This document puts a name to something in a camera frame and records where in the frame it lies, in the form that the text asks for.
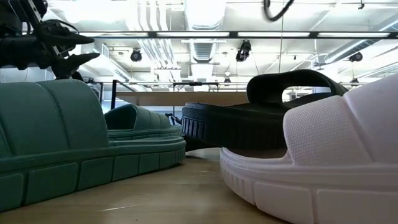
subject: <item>padded strap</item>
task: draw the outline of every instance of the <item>padded strap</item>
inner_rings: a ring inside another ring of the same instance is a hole
[[[282,103],[283,91],[292,86],[329,87],[332,95],[342,96],[347,89],[314,70],[296,70],[278,74],[258,75],[247,87],[251,104]]]
[[[340,96],[289,110],[283,126],[292,162],[298,166],[355,166],[372,162],[351,113]]]
[[[96,95],[78,80],[38,82],[59,110],[70,149],[109,147],[104,114]]]
[[[109,130],[134,129],[140,131],[170,127],[170,121],[165,115],[131,104],[110,110],[105,114],[105,120]]]
[[[68,150],[57,106],[36,83],[0,84],[0,155],[25,156]]]
[[[390,75],[344,95],[370,155],[381,163],[398,164],[397,85],[398,75]]]

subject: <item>railing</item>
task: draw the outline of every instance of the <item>railing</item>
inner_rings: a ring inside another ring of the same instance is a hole
[[[361,86],[361,85],[365,85],[367,83],[340,83],[340,85],[343,86]],[[207,86],[215,86],[215,89],[211,89],[211,90],[216,90],[217,92],[219,92],[220,90],[222,90],[222,88],[220,88],[220,86],[246,86],[247,83],[218,83],[218,82],[121,82],[119,80],[113,80],[112,82],[112,95],[111,95],[111,109],[114,109],[116,107],[116,94],[117,94],[117,86],[121,85],[123,86],[125,89],[131,91],[131,92],[136,92],[135,89],[131,88],[131,85],[150,85],[150,86],[173,86],[173,92],[177,93],[179,92],[184,86],[203,86],[203,85],[207,85]]]
[[[92,84],[92,85],[100,85],[100,90],[99,90],[99,103],[102,104],[104,100],[104,82],[86,82],[86,84]]]

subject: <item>track light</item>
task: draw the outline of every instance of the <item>track light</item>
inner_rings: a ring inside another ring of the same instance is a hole
[[[348,58],[348,60],[350,62],[360,62],[360,61],[362,61],[362,59],[363,59],[363,55],[361,54],[361,52],[358,52]]]
[[[238,53],[236,54],[236,61],[244,62],[249,57],[250,51],[251,51],[250,41],[244,40],[241,47],[238,50]]]
[[[131,59],[133,62],[139,62],[139,61],[141,61],[141,60],[142,60],[142,55],[141,55],[140,49],[134,49],[134,50],[132,51],[132,54],[131,54],[131,56],[130,56],[130,59]]]

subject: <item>black cable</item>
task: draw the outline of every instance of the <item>black cable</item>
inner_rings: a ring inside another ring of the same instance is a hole
[[[272,16],[271,12],[269,11],[269,6],[271,5],[271,0],[264,0],[264,14],[266,15],[266,19],[268,19],[271,22],[278,21],[280,18],[284,16],[284,14],[287,12],[289,7],[293,4],[294,0],[289,0],[289,2],[286,4],[286,6],[276,15]]]
[[[75,26],[73,26],[73,25],[71,25],[71,24],[69,24],[67,22],[63,22],[63,21],[60,21],[58,19],[49,19],[49,20],[46,20],[46,21],[58,21],[59,23],[74,29],[77,32],[77,34],[80,34],[79,30]]]
[[[30,22],[26,22],[27,25],[27,32],[26,34],[30,34],[30,32],[32,31],[32,27],[30,26]]]

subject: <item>ceiling fixture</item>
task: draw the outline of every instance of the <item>ceiling fixture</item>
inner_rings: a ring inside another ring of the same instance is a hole
[[[358,52],[348,58],[348,60],[350,62],[360,62],[360,61],[362,61],[362,59],[363,59],[363,55],[361,54],[361,52]]]
[[[231,83],[231,79],[229,78],[229,76],[231,75],[231,72],[225,72],[225,83]]]
[[[248,57],[251,51],[251,44],[249,40],[244,40],[241,47],[236,54],[236,61],[237,62],[244,62]]]
[[[142,60],[142,54],[140,49],[134,49],[131,53],[130,59],[133,62],[140,62]]]
[[[269,10],[271,6],[271,0],[264,0],[263,7],[264,7],[265,18],[270,22],[278,21],[280,18],[284,16],[284,14],[287,12],[287,10],[293,4],[293,2],[294,0],[289,0],[289,2],[287,2],[287,4],[282,8],[282,10],[276,16],[272,16]]]

